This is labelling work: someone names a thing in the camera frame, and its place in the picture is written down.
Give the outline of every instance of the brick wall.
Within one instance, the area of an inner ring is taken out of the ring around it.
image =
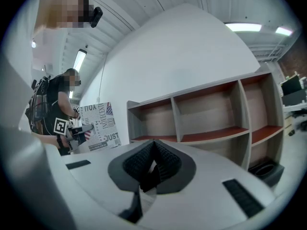
[[[307,41],[303,34],[299,36],[278,63],[285,77],[291,77],[295,71],[300,78],[307,77]]]

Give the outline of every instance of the american flag print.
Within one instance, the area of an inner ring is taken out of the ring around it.
[[[110,102],[107,103],[106,114],[113,116],[112,107],[111,107],[111,103]]]
[[[90,137],[91,137],[91,131],[90,131],[90,130],[85,131],[84,136],[85,136],[85,139],[86,139],[86,140],[89,140]]]

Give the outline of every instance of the fluorescent light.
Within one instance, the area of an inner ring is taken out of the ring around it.
[[[76,57],[76,60],[75,60],[75,63],[73,64],[73,68],[75,68],[77,70],[77,72],[80,71],[80,68],[81,68],[81,65],[84,61],[84,58],[86,56],[87,52],[82,50],[82,49],[79,49],[78,53],[77,53],[77,57]]]
[[[233,32],[258,32],[260,31],[262,25],[259,24],[249,24],[249,23],[230,23],[225,24]]]
[[[283,34],[283,35],[286,35],[286,36],[290,36],[292,34],[292,31],[284,29],[282,27],[278,27],[277,30],[276,30],[276,33]]]

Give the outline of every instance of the shelving unit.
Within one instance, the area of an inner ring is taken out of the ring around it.
[[[174,97],[178,142],[202,144],[214,139],[233,138],[248,132],[247,118],[238,81]]]
[[[177,141],[171,99],[140,105],[128,102],[131,140],[165,139]]]
[[[279,162],[283,108],[270,72],[197,86],[142,103],[127,102],[130,141],[165,139],[218,153],[245,170]]]
[[[280,160],[283,149],[283,131],[275,136],[251,147],[249,168],[270,158],[276,162]]]
[[[217,142],[205,143],[200,145],[192,145],[201,150],[214,152],[223,157],[228,158],[237,165],[248,169],[248,153],[249,134],[244,134],[235,138],[225,139]]]

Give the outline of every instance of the gray floor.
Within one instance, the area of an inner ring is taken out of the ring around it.
[[[298,184],[307,168],[307,131],[300,131],[296,126],[307,120],[306,117],[293,118],[295,134],[285,136],[280,164],[284,166],[279,183],[273,188],[277,196]]]

